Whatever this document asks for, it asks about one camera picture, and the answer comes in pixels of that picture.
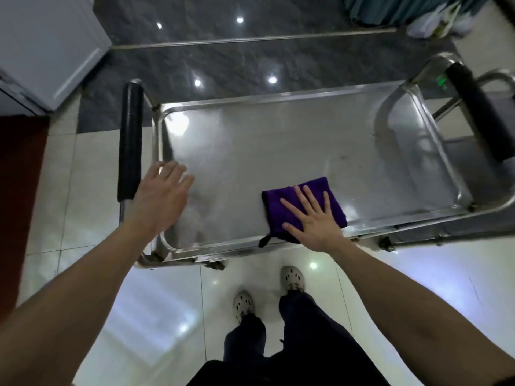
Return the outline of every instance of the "microfiber towel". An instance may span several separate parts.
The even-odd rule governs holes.
[[[340,205],[336,201],[336,198],[331,192],[331,189],[329,189],[327,177],[321,177],[319,179],[314,179],[306,183],[299,184],[301,191],[303,191],[302,187],[305,185],[311,189],[313,196],[318,201],[318,204],[320,204],[322,210],[324,210],[325,205],[323,192],[327,191],[329,194],[329,201],[331,202],[331,212],[333,213],[334,220],[339,227],[346,227],[347,219],[345,218],[345,214],[341,210]],[[266,219],[268,221],[268,225],[270,226],[270,233],[260,241],[259,247],[262,248],[263,246],[267,245],[271,237],[277,237],[280,240],[298,244],[299,241],[282,227],[283,223],[287,222],[291,223],[299,230],[302,230],[302,223],[300,220],[281,203],[281,198],[284,198],[293,204],[293,206],[297,207],[300,211],[306,214],[306,210],[302,206],[302,203],[300,203],[294,188],[286,187],[263,191],[261,192],[261,198],[263,199],[263,203],[265,205]]]

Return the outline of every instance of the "forearm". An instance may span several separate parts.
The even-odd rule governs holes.
[[[0,327],[0,384],[69,385],[148,237],[122,225],[14,311]]]
[[[425,384],[493,384],[515,374],[509,355],[426,287],[348,239],[330,254],[379,330]]]

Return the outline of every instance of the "tile floor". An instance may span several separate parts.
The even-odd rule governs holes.
[[[493,4],[480,13],[473,33],[455,44],[476,73],[515,70],[515,32]],[[117,224],[119,132],[76,135],[79,102],[77,91],[51,125],[19,303]],[[459,114],[440,127],[446,137],[470,133]],[[150,160],[149,132],[145,129],[144,167]],[[433,290],[515,355],[514,245],[513,239],[503,239],[370,253]],[[222,357],[223,338],[234,327],[232,296],[239,287],[254,295],[267,325],[266,353],[276,352],[282,336],[278,274],[285,263],[303,270],[322,309],[351,331],[391,384],[420,384],[377,330],[345,273],[327,255],[296,248],[232,260],[223,272],[199,266],[132,269],[75,385],[186,384],[206,359]]]

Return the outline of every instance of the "person's right hand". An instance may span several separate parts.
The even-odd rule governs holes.
[[[299,186],[295,186],[294,189],[307,214],[301,212],[285,199],[281,199],[281,203],[300,220],[304,231],[302,232],[286,222],[283,223],[283,228],[299,240],[306,248],[315,252],[330,253],[332,249],[338,246],[338,243],[344,238],[344,235],[331,213],[331,203],[328,193],[323,193],[325,211],[322,211],[322,208],[308,186],[304,186],[304,192],[307,198],[302,193]]]
[[[141,180],[129,219],[148,232],[150,239],[174,225],[184,211],[195,181],[192,175],[181,180],[185,171],[186,167],[175,161],[155,162]]]

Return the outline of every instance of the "foot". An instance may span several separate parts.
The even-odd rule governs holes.
[[[284,266],[281,269],[281,283],[286,290],[306,291],[304,275],[296,266]]]
[[[243,316],[255,313],[254,300],[247,291],[243,290],[236,294],[232,303],[232,312],[238,324],[241,324]]]

